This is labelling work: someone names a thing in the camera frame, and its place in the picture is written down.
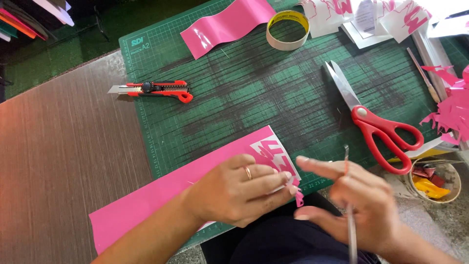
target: ring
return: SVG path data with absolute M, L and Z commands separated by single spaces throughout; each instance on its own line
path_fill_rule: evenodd
M 251 171 L 249 170 L 249 168 L 248 168 L 248 167 L 244 167 L 244 169 L 246 170 L 246 173 L 248 174 L 248 178 L 249 178 L 249 179 L 252 179 Z

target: pink vinyl sheet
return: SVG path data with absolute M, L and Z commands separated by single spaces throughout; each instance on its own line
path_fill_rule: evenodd
M 275 10 L 266 0 L 235 0 L 225 10 L 195 21 L 181 36 L 195 59 L 214 46 L 244 37 L 257 25 L 267 23 Z
M 253 155 L 257 164 L 266 164 L 278 171 L 291 172 L 293 175 L 291 182 L 294 179 L 300 180 L 287 151 L 270 126 L 266 126 L 91 213 L 89 216 L 98 254 L 163 204 L 201 179 L 213 167 L 234 155 L 243 153 Z

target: scissors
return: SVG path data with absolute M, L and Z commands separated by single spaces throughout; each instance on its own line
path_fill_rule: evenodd
M 418 129 L 409 124 L 382 119 L 377 115 L 371 113 L 371 111 L 369 111 L 366 107 L 360 104 L 358 97 L 353 92 L 352 87 L 348 83 L 347 79 L 345 78 L 345 75 L 343 74 L 339 66 L 333 61 L 331 61 L 331 64 L 334 69 L 332 69 L 327 62 L 325 64 L 329 69 L 329 72 L 331 73 L 331 76 L 334 79 L 337 88 L 342 94 L 342 97 L 344 98 L 345 102 L 350 108 L 350 111 L 352 112 L 353 122 L 362 130 L 363 136 L 365 137 L 365 142 L 368 145 L 368 148 L 370 149 L 375 159 L 378 161 L 379 165 L 381 165 L 381 167 L 383 167 L 386 171 L 393 174 L 407 174 L 412 168 L 412 162 L 401 149 L 419 149 L 424 144 L 424 136 L 422 135 L 422 133 L 420 133 Z M 406 143 L 396 133 L 396 128 L 401 128 L 411 132 L 416 139 L 416 143 L 414 145 Z M 391 150 L 391 152 L 393 152 L 402 161 L 402 169 L 397 169 L 386 161 L 386 159 L 378 150 L 378 147 L 376 146 L 372 135 L 376 135 L 381 138 L 381 140 L 389 148 L 389 150 Z

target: wooden table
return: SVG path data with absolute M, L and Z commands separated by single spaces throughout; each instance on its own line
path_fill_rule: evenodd
M 0 104 L 0 262 L 90 263 L 88 214 L 152 181 L 123 83 L 117 51 Z

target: cutting mat grid lines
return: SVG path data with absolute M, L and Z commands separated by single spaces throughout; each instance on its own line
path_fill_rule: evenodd
M 263 24 L 241 40 L 221 44 L 194 60 L 180 32 L 231 2 L 212 0 L 119 39 L 130 82 L 182 79 L 194 95 L 188 104 L 170 98 L 135 98 L 155 179 L 266 125 L 271 125 L 292 160 L 297 155 L 343 160 L 347 144 L 351 161 L 363 167 L 375 165 L 360 129 L 353 124 L 350 110 L 324 68 L 329 60 L 341 66 L 370 111 L 419 128 L 425 141 L 436 138 L 431 124 L 419 125 L 436 105 L 405 50 L 410 47 L 418 54 L 412 39 L 359 50 L 340 31 L 308 39 L 303 47 L 283 52 L 269 46 Z M 292 9 L 297 1 L 269 3 L 281 11 Z M 296 34 L 295 30 L 286 25 L 272 33 L 288 37 Z M 451 54 L 457 57 L 458 52 Z M 467 65 L 462 59 L 454 63 L 458 62 Z M 394 156 L 381 141 L 378 148 L 385 157 Z M 300 171 L 300 176 L 305 194 L 331 184 L 311 173 Z M 231 228 L 217 224 L 213 231 L 206 230 L 208 234 L 197 232 L 186 246 Z

